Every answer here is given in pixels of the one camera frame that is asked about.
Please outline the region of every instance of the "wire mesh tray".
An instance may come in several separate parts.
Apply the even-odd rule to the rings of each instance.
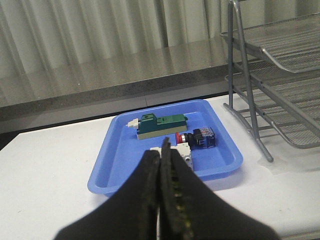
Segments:
[[[221,35],[227,39],[228,33]],[[262,52],[283,70],[301,73],[320,69],[320,13],[245,28],[244,37],[249,49]],[[233,39],[239,43],[237,30]]]
[[[252,76],[262,83],[267,83],[320,125],[320,70],[290,73],[266,62],[252,63],[249,68]],[[235,74],[233,80],[236,89],[246,91],[241,73]],[[260,89],[253,88],[253,97],[257,108],[274,122],[277,130],[293,146],[298,148],[320,146],[318,136]]]

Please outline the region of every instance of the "green electrical component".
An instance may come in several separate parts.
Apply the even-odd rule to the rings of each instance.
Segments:
[[[143,115],[141,120],[132,120],[128,123],[128,127],[137,129],[137,137],[142,140],[186,131],[187,120],[183,114],[156,117],[150,113]]]

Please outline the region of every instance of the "plastic tray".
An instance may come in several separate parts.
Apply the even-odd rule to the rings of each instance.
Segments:
[[[216,146],[191,152],[194,172],[203,181],[227,177],[242,164],[241,153],[207,101],[152,107],[123,113],[112,120],[88,181],[92,193],[111,196],[134,171],[145,150],[161,147],[165,136],[138,140],[137,130],[126,126],[129,121],[150,113],[157,117],[184,114],[188,118],[188,133],[203,127],[213,129]],[[166,136],[172,146],[176,145],[174,133]]]

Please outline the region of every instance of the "curtain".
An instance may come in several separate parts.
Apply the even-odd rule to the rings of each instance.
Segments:
[[[0,0],[0,81],[176,46],[227,29],[228,0]],[[319,0],[247,0],[243,22],[319,12]]]

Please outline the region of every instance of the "white table surface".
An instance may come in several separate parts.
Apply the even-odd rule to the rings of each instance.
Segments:
[[[296,149],[280,136],[262,141],[268,163],[246,129],[207,99],[243,155],[232,175],[207,181],[222,199],[273,227],[284,239],[320,238],[320,147]],[[235,97],[236,107],[246,104]],[[0,239],[47,240],[107,197],[87,182],[113,117],[19,134],[0,151]]]

